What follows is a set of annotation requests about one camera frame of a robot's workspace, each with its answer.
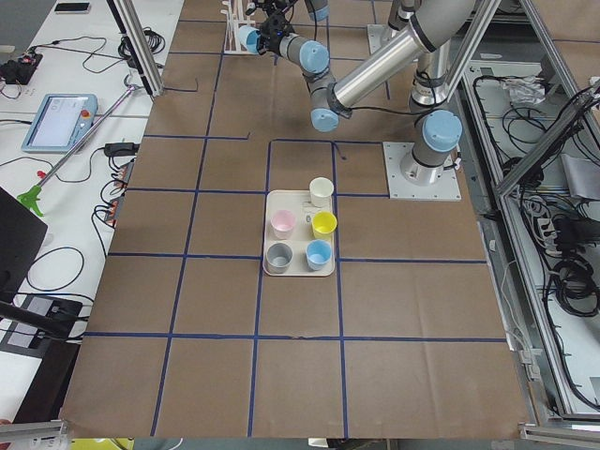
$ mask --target blue joint cap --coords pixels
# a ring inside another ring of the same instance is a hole
[[[329,51],[316,40],[300,47],[300,66],[309,73],[321,73],[329,66]]]
[[[310,112],[312,126],[321,133],[333,131],[338,127],[339,117],[336,113],[326,108],[315,108]]]
[[[259,30],[250,25],[240,26],[238,36],[246,50],[254,54],[259,53],[259,37],[261,36]]]
[[[423,139],[436,152],[446,153],[457,146],[462,135],[460,119],[446,110],[434,111],[425,119]]]
[[[321,9],[317,9],[314,12],[309,12],[308,16],[310,17],[310,19],[312,21],[324,21],[325,19],[327,19],[329,17],[329,6],[327,7],[322,7]]]

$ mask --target green handle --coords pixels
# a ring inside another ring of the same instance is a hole
[[[41,192],[41,186],[35,185],[24,194],[18,195],[17,200],[21,202],[25,208],[32,209],[34,213],[43,218],[44,215],[41,214],[41,211],[39,211],[38,208],[39,192]]]

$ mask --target white table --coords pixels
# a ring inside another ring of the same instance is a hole
[[[33,116],[26,115],[25,120]],[[10,114],[0,113],[0,119],[11,118]],[[81,179],[87,175],[88,160],[91,153],[104,143],[135,142],[142,139],[146,119],[144,118],[108,118],[100,126],[95,136],[84,147],[82,152],[74,156],[60,171],[64,179]],[[20,150],[21,143],[28,127],[25,125],[0,126],[0,164],[13,158],[25,156]],[[34,158],[56,162],[57,155],[31,155]],[[100,203],[99,190],[111,179],[107,158],[98,152],[93,158],[92,176],[80,184],[61,183],[57,179],[50,180],[44,187],[39,202],[39,208],[48,224],[47,242],[40,253],[52,248],[71,246],[79,249],[85,257],[85,267],[79,278],[63,292],[81,293],[94,298],[102,268],[104,256],[92,228],[90,216],[95,204]],[[0,186],[13,196],[27,191],[37,181],[38,170],[48,171],[49,166],[41,162],[20,160],[0,168]],[[108,248],[112,238],[112,230],[98,224],[105,246]],[[48,259],[41,260],[31,270],[30,276],[40,288],[52,288],[69,282],[79,268],[80,260],[72,251],[59,251]],[[22,291],[33,292],[25,281]],[[85,307],[81,315],[88,315],[90,309]],[[8,321],[1,322],[1,328],[6,329]],[[76,324],[72,336],[78,335],[83,329],[82,324]],[[12,419],[18,411],[29,385],[36,374],[39,359],[0,352],[0,418]]]
[[[81,36],[106,38],[108,42],[100,53],[117,56],[121,36],[106,0],[90,0],[90,3],[92,7],[88,14],[51,12],[32,41],[32,45]],[[150,26],[165,38],[165,49],[155,55],[155,60],[164,65],[173,41],[183,0],[134,0],[133,3],[142,26]],[[58,46],[91,52],[100,43],[97,40],[82,39],[64,42]],[[35,113],[46,94],[85,93],[97,96],[98,113],[102,114],[123,93],[123,80],[131,72],[127,63],[121,62],[101,74],[94,74],[82,66],[86,54],[48,48],[39,48],[37,51],[44,57],[31,82],[22,88],[21,96],[17,100],[0,97],[0,113]],[[100,70],[115,61],[111,58],[95,56],[86,65],[93,70]],[[141,84],[137,74],[131,80]],[[151,108],[152,100],[149,96],[128,99],[116,115],[147,117]]]

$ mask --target yellow cup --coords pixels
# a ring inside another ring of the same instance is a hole
[[[312,233],[317,239],[328,239],[337,226],[336,217],[326,211],[321,211],[312,218]]]

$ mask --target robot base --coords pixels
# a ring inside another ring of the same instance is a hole
[[[430,186],[417,186],[408,181],[400,169],[400,161],[413,149],[412,142],[383,142],[385,171],[390,199],[393,200],[428,200],[458,202],[462,199],[455,171],[442,171],[437,183]],[[450,157],[444,165],[452,164]]]
[[[382,34],[385,33],[387,25],[367,25],[368,49],[374,54],[382,46]]]

